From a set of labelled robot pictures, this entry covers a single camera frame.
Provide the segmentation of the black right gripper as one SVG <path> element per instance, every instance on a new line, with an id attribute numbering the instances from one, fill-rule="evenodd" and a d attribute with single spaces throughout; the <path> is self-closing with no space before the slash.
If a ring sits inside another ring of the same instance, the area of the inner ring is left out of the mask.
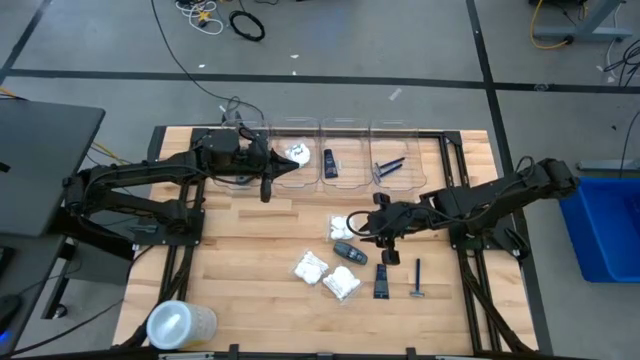
<path id="1" fill-rule="evenodd" d="M 389 195 L 375 193 L 373 200 L 380 207 L 373 213 L 373 224 L 367 221 L 359 233 L 361 241 L 374 241 L 382 249 L 381 259 L 385 265 L 399 265 L 400 255 L 395 249 L 396 239 L 415 233 L 425 227 L 425 210 L 409 202 L 392 202 Z"/>

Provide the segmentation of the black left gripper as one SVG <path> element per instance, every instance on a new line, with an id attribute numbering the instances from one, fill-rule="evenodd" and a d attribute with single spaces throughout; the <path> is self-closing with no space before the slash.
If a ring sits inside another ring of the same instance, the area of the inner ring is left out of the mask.
<path id="1" fill-rule="evenodd" d="M 267 170 L 270 160 L 267 142 L 259 133 L 256 133 L 253 130 L 243 130 L 242 136 L 245 139 L 250 140 L 251 143 L 255 144 L 261 151 L 259 160 L 261 177 L 260 199 L 263 203 L 268 203 L 271 199 L 271 180 L 268 177 L 269 173 Z M 277 163 L 272 166 L 273 176 L 283 176 L 299 169 L 298 162 L 283 157 L 276 151 L 272 152 L 272 162 Z"/>

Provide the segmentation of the clear vanity pack bag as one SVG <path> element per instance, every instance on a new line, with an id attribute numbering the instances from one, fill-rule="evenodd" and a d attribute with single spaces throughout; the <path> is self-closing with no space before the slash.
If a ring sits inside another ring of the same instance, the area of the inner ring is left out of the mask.
<path id="1" fill-rule="evenodd" d="M 346 216 L 332 215 L 329 220 L 328 238 L 333 241 L 353 239 L 354 233 L 349 228 L 351 225 L 353 225 L 353 221 Z"/>
<path id="2" fill-rule="evenodd" d="M 323 277 L 329 265 L 313 252 L 306 251 L 293 268 L 293 274 L 308 285 L 315 285 Z"/>
<path id="3" fill-rule="evenodd" d="M 296 143 L 285 150 L 285 156 L 302 168 L 311 160 L 311 151 L 304 143 Z"/>
<path id="4" fill-rule="evenodd" d="M 362 284 L 351 270 L 345 266 L 337 266 L 332 273 L 322 279 L 323 284 L 339 301 L 344 301 Z"/>

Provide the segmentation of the clear plastic bin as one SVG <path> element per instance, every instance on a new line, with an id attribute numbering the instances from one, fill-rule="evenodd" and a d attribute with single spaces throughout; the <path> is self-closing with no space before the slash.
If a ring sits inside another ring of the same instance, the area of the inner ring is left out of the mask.
<path id="1" fill-rule="evenodd" d="M 256 133 L 259 133 L 261 137 L 266 140 L 267 146 L 268 146 L 268 152 L 269 152 L 270 125 L 266 120 L 242 119 L 240 114 L 238 112 L 235 112 L 234 118 L 232 118 L 231 116 L 224 117 L 219 127 L 224 130 L 232 130 L 238 136 L 239 146 L 242 151 L 254 149 L 258 154 L 261 155 L 260 149 L 255 144 L 252 144 L 250 140 L 247 140 L 242 136 L 243 130 L 253 130 Z M 235 184 L 235 177 L 237 175 L 243 175 L 243 174 L 217 175 L 216 179 L 214 180 L 214 183 L 218 186 L 227 188 L 229 191 L 240 191 L 240 190 L 260 191 L 261 179 L 257 186 L 242 187 L 242 186 L 237 186 Z"/>
<path id="2" fill-rule="evenodd" d="M 373 181 L 381 191 L 409 193 L 417 191 L 427 183 L 417 128 L 399 120 L 376 120 L 371 123 L 369 145 Z M 374 163 L 384 164 L 400 157 L 405 158 L 402 168 L 377 182 Z"/>
<path id="3" fill-rule="evenodd" d="M 296 143 L 304 143 L 311 151 L 311 160 L 298 170 L 274 181 L 275 192 L 313 193 L 321 175 L 320 124 L 317 119 L 306 117 L 275 120 L 270 129 L 270 145 L 283 157 L 285 150 Z"/>
<path id="4" fill-rule="evenodd" d="M 363 193 L 373 181 L 370 155 L 370 125 L 362 119 L 327 118 L 320 124 L 322 184 L 331 195 L 355 196 Z M 338 177 L 324 177 L 323 151 L 331 149 Z"/>

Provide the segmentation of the white plastic jar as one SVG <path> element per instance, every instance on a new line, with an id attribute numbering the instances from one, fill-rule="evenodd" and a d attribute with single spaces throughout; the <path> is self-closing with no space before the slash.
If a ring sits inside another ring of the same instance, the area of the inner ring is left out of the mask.
<path id="1" fill-rule="evenodd" d="M 176 350 L 211 341 L 218 320 L 215 312 L 205 306 L 178 300 L 161 303 L 146 322 L 149 342 L 162 350 Z"/>

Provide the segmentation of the blue storage tote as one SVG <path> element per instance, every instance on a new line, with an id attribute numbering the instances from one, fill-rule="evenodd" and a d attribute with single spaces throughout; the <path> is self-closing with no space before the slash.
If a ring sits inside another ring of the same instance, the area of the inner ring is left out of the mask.
<path id="1" fill-rule="evenodd" d="M 560 207 L 585 280 L 640 284 L 640 179 L 583 177 Z"/>

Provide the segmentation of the black desk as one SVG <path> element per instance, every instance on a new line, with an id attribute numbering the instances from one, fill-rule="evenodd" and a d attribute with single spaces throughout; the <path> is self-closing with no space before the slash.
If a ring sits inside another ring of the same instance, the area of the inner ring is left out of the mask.
<path id="1" fill-rule="evenodd" d="M 78 171 L 104 117 L 97 107 L 0 100 L 0 234 L 47 231 L 63 180 Z"/>

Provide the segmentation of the grey desk foot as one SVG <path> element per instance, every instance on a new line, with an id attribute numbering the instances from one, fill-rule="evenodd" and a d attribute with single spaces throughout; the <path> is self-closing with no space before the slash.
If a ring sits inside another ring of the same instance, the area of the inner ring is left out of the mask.
<path id="1" fill-rule="evenodd" d="M 576 164 L 576 167 L 581 171 L 640 172 L 640 159 L 581 160 Z"/>

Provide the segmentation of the grey desk base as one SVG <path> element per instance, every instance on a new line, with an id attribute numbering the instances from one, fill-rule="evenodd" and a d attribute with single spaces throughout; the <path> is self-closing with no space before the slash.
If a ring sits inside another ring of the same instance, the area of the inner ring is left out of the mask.
<path id="1" fill-rule="evenodd" d="M 595 4 L 590 6 L 586 18 L 579 21 L 574 26 L 538 26 L 535 17 L 544 0 L 539 0 L 530 25 L 530 35 L 533 38 L 607 42 L 621 41 L 629 38 L 633 33 L 617 26 L 604 27 L 602 23 L 610 14 L 615 13 L 621 6 L 623 0 L 595 0 Z"/>

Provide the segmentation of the black table frame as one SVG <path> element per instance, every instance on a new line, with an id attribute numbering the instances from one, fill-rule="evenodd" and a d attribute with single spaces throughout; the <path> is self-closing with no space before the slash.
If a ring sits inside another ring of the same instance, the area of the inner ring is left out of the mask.
<path id="1" fill-rule="evenodd" d="M 418 130 L 427 183 L 417 191 L 388 193 L 395 200 L 448 185 L 476 185 L 496 176 L 483 131 Z M 332 215 L 370 209 L 374 183 L 355 196 L 331 195 L 320 179 L 313 193 L 275 192 L 261 203 L 257 191 L 205 188 L 203 240 L 196 248 L 186 292 L 189 302 L 211 308 L 218 327 L 205 349 L 225 352 L 320 354 L 469 354 L 475 346 L 504 348 L 483 312 L 471 329 L 455 250 L 446 232 L 422 232 L 397 244 L 401 262 L 387 270 L 390 298 L 374 299 L 380 252 L 363 245 L 368 263 L 354 266 L 362 281 L 339 301 L 323 284 L 293 274 L 306 251 L 330 267 L 340 265 L 329 235 Z M 415 261 L 421 259 L 422 298 L 410 296 Z"/>

